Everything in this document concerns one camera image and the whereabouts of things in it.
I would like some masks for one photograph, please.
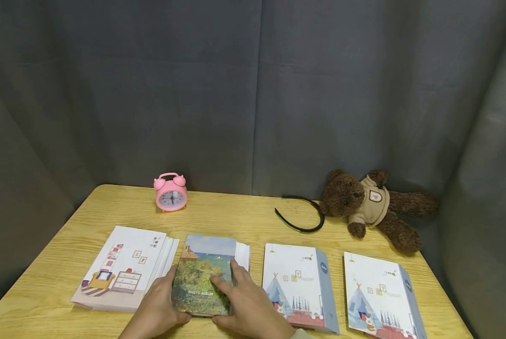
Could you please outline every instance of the gray backdrop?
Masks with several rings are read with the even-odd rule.
[[[101,183],[318,199],[333,168],[442,196],[423,254],[506,335],[506,0],[0,1],[0,296]]]

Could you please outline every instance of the teddy bear head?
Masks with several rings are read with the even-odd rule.
[[[363,186],[353,175],[334,170],[322,194],[322,209],[330,217],[348,217],[362,205],[364,196]]]

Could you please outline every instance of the dresser illustration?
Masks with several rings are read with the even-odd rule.
[[[111,290],[116,292],[134,293],[138,282],[140,281],[141,274],[121,271],[117,275],[116,281]]]

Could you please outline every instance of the photo album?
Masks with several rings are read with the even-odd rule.
[[[230,261],[249,271],[250,247],[232,238],[189,234],[172,286],[172,304],[181,312],[199,317],[232,313],[227,296],[210,281],[218,275],[232,283]]]
[[[93,310],[135,312],[154,279],[170,270],[178,244],[166,233],[116,226],[71,302]]]
[[[345,252],[349,327],[382,339],[426,339],[409,275],[390,261]]]
[[[315,247],[264,247],[262,287],[291,325],[340,332],[326,255]]]

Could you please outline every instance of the tent illustration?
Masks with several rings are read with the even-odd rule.
[[[270,298],[272,304],[278,304],[282,308],[286,317],[293,315],[293,310],[290,307],[289,300],[285,297],[284,290],[277,281],[277,273],[274,273],[274,279],[272,279],[272,282],[266,288],[266,294],[268,295],[268,298]]]
[[[383,325],[375,314],[375,311],[368,303],[366,296],[360,290],[360,283],[357,282],[357,290],[349,300],[347,307],[347,316],[349,318],[349,325],[354,328],[367,328],[367,320],[370,320],[376,329],[382,329]]]

